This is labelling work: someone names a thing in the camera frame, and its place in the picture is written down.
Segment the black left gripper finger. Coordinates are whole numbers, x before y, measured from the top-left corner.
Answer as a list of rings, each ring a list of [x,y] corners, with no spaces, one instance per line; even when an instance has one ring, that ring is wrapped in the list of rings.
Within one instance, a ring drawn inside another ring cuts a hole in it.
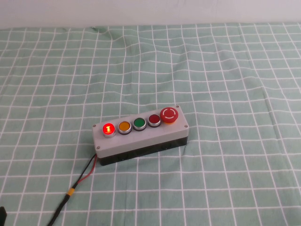
[[[0,226],[5,225],[6,218],[7,218],[6,210],[3,206],[1,206],[0,207]]]

